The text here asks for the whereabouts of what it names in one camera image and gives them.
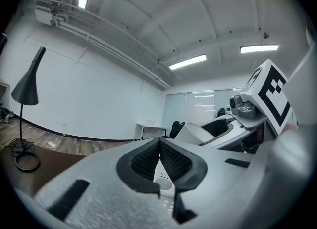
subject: pipe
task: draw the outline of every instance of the pipe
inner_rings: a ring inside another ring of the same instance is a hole
[[[57,27],[62,28],[64,30],[67,30],[75,35],[78,35],[79,37],[81,37],[83,39],[88,40],[90,43],[98,46],[99,48],[105,50],[109,54],[117,57],[121,61],[129,64],[130,66],[137,69],[141,73],[145,74],[146,76],[148,76],[152,80],[156,81],[160,85],[164,86],[165,88],[171,88],[171,86],[168,83],[166,83],[164,80],[162,80],[156,74],[154,74],[153,72],[148,70],[146,67],[144,67],[139,62],[135,61],[133,58],[126,55],[125,53],[123,53],[122,51],[120,51],[119,49],[114,47],[113,45],[111,45],[111,44],[107,43],[106,41],[96,37],[95,35],[90,34],[89,32],[87,32],[83,29],[80,29],[76,26],[65,23],[63,21],[60,21],[60,25],[59,25],[58,20],[63,20],[63,18],[53,16],[53,20],[55,21]]]
[[[92,13],[92,12],[89,12],[89,11],[87,11],[87,10],[85,10],[85,9],[82,9],[82,8],[80,8],[80,7],[78,7],[78,6],[75,6],[75,5],[63,3],[63,2],[58,1],[58,0],[47,0],[47,1],[52,1],[52,2],[56,2],[56,3],[62,3],[63,5],[73,7],[73,8],[75,8],[75,9],[80,10],[80,11],[83,11],[83,12],[85,12],[85,13],[88,13],[88,14],[90,14],[90,15],[92,15],[92,16],[94,16],[94,17],[96,17],[96,18],[98,18],[98,19],[100,19],[100,20],[102,20],[102,21],[104,21],[105,23],[108,23],[108,24],[114,26],[115,28],[117,28],[118,30],[120,30],[121,32],[123,32],[124,34],[126,34],[127,36],[129,36],[130,38],[132,38],[132,39],[133,39],[134,41],[136,41],[138,44],[140,44],[141,46],[143,46],[143,47],[144,47],[146,50],[148,50],[155,58],[160,59],[160,57],[158,57],[151,49],[149,49],[147,46],[145,46],[141,41],[139,41],[138,39],[136,39],[134,36],[132,36],[131,34],[129,34],[128,32],[126,32],[125,30],[123,30],[123,29],[121,29],[120,27],[116,26],[116,25],[113,24],[112,22],[110,22],[110,21],[108,21],[108,20],[106,20],[106,19],[104,19],[104,18],[102,18],[102,17],[100,17],[100,16],[98,16],[98,15]],[[156,62],[155,60],[150,59],[150,61],[151,61],[152,63],[154,63],[156,66],[158,66],[165,74],[169,75],[169,72],[168,72],[167,70],[165,70],[165,68],[163,68],[162,65],[157,64],[157,62]],[[179,78],[179,76],[178,76],[173,70],[171,70],[167,65],[164,64],[164,66],[167,67],[170,72],[172,72],[174,75],[176,75],[176,76]]]
[[[150,70],[148,70],[146,67],[144,67],[143,65],[141,65],[139,62],[135,61],[133,58],[131,58],[130,56],[126,55],[124,52],[120,51],[118,48],[114,47],[113,45],[107,43],[106,41],[100,39],[99,37],[96,37],[95,35],[92,35],[90,34],[89,32],[83,30],[83,29],[80,29],[80,28],[77,28],[73,25],[70,25],[68,23],[65,23],[65,22],[60,22],[60,24],[62,26],[65,26],[65,27],[68,27],[68,28],[71,28],[75,31],[78,31],[82,34],[85,34],[85,35],[88,35],[88,38],[92,38],[92,39],[95,39],[96,41],[100,42],[101,44],[105,45],[106,47],[110,48],[111,50],[113,50],[114,52],[116,52],[116,54],[119,54],[120,56],[123,56],[124,58],[128,59],[129,61],[131,61],[134,65],[138,66],[139,68],[141,68],[142,70],[144,70],[145,72],[147,73],[150,73],[151,76],[153,76],[152,79],[154,80],[160,80],[160,82],[163,82],[164,85],[166,87],[169,87],[170,88],[170,85],[168,83],[166,83],[165,81],[163,81],[160,77],[158,77],[156,74],[154,74],[153,72],[151,72]]]

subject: white plastic surface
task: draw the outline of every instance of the white plastic surface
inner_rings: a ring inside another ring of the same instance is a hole
[[[232,144],[236,144],[236,142],[245,138],[252,132],[252,131],[246,130],[243,127],[240,127],[241,124],[237,120],[232,121],[231,124],[233,125],[233,128],[230,132],[216,139],[215,141],[212,141],[204,145],[203,147],[215,148],[215,149],[230,147]]]
[[[299,124],[317,123],[315,110],[317,101],[316,55],[317,47],[315,45],[282,88]]]
[[[52,24],[52,15],[53,15],[52,13],[49,13],[47,11],[35,9],[36,19],[39,22],[42,22],[42,23],[44,23],[46,25],[51,25]]]
[[[153,182],[160,185],[160,194],[167,197],[174,198],[175,194],[175,185],[167,174],[162,162],[159,160],[155,168]]]
[[[175,140],[199,145],[213,138],[214,136],[204,130],[202,127],[193,123],[186,123],[175,137]]]

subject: white wall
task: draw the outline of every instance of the white wall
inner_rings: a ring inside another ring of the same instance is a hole
[[[209,79],[201,82],[192,82],[183,85],[176,85],[165,90],[165,94],[175,94],[183,92],[195,92],[200,90],[229,89],[234,87],[243,87],[248,81],[250,74],[229,76],[218,79]]]
[[[161,124],[160,89],[77,36],[33,17],[23,17],[10,31],[0,58],[0,79],[10,84],[10,94],[39,46],[47,48],[37,72],[39,104],[24,106],[23,118],[57,132],[104,139],[133,139],[136,123],[146,119]],[[20,104],[9,98],[7,107],[19,115]]]

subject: air conditioner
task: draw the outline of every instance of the air conditioner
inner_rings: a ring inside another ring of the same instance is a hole
[[[37,0],[35,2],[35,6],[36,6],[36,9],[41,9],[50,13],[52,13],[55,8],[55,5],[53,3],[43,1],[43,0]]]
[[[37,0],[35,2],[35,16],[39,22],[51,25],[53,22],[52,16],[55,5],[53,3]]]

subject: black lamp shade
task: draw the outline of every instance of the black lamp shade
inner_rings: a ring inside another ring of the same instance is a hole
[[[30,106],[39,103],[36,88],[36,71],[38,70],[44,53],[45,48],[41,47],[35,55],[29,70],[23,75],[22,79],[14,88],[11,96],[15,101]]]

